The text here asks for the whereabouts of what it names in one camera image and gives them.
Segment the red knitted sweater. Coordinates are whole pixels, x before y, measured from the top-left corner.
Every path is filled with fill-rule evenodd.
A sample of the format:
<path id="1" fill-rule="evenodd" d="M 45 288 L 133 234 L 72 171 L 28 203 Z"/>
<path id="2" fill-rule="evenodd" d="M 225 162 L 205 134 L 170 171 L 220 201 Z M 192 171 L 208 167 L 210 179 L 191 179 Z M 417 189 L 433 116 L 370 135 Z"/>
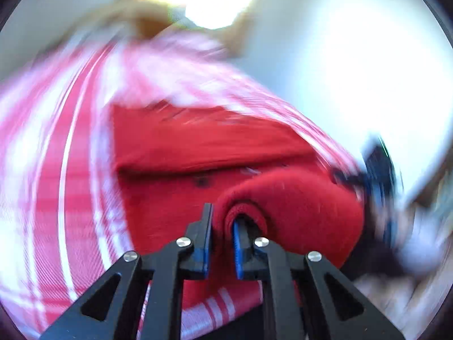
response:
<path id="1" fill-rule="evenodd" d="M 289 252 L 316 250 L 341 266 L 362 233 L 356 194 L 335 184 L 316 151 L 290 126 L 222 107 L 113 105 L 110 121 L 125 218 L 134 248 L 147 254 L 180 237 L 213 204 L 213 252 L 206 280 L 184 286 L 183 306 L 229 289 L 237 307 L 260 301 L 236 279 L 232 226 L 241 216 Z"/>

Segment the red white plaid bedspread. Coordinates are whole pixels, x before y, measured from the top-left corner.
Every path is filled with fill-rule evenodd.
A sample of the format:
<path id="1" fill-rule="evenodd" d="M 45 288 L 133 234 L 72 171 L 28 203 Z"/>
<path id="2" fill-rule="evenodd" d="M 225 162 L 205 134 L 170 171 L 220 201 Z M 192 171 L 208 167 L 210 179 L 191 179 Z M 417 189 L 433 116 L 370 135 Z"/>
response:
<path id="1" fill-rule="evenodd" d="M 56 49 L 1 85 L 1 304 L 26 339 L 39 338 L 123 253 L 137 251 L 113 165 L 110 109 L 162 101 L 275 120 L 316 151 L 329 175 L 356 168 L 311 120 L 221 61 L 201 35 Z M 254 306 L 237 307 L 224 288 L 183 306 L 182 337 L 206 335 L 260 304 L 260 284 L 249 283 L 260 295 Z"/>

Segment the cream wooden headboard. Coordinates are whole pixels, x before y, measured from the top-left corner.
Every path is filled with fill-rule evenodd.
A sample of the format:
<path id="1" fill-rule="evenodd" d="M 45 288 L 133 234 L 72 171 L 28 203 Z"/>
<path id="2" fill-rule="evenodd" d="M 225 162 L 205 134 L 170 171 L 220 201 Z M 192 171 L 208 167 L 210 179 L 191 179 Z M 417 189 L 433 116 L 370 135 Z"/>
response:
<path id="1" fill-rule="evenodd" d="M 114 0 L 86 15 L 84 25 L 112 39 L 138 40 L 195 27 L 183 16 L 182 8 L 151 0 Z"/>

